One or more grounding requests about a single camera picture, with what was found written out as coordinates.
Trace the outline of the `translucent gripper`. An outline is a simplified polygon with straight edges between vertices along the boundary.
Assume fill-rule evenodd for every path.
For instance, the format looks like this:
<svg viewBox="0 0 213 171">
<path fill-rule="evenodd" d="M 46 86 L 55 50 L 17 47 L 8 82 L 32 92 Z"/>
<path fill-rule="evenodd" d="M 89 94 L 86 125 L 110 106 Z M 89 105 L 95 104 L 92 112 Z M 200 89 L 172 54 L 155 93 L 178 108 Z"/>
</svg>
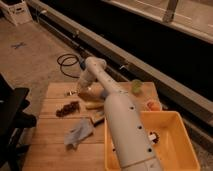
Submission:
<svg viewBox="0 0 213 171">
<path fill-rule="evenodd" d="M 100 94 L 91 87 L 77 86 L 77 94 L 84 101 L 102 101 Z"/>
</svg>

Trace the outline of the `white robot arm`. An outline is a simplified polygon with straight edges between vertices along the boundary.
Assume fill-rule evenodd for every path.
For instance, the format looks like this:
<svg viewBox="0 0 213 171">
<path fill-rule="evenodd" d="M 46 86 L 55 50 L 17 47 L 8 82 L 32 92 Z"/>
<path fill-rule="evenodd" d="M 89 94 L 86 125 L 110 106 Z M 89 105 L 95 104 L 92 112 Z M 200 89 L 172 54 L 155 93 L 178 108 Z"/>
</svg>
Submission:
<svg viewBox="0 0 213 171">
<path fill-rule="evenodd" d="M 77 92 L 85 92 L 95 80 L 107 92 L 104 113 L 121 171 L 163 171 L 140 120 L 138 106 L 130 94 L 106 73 L 106 67 L 104 59 L 87 57 Z"/>
</svg>

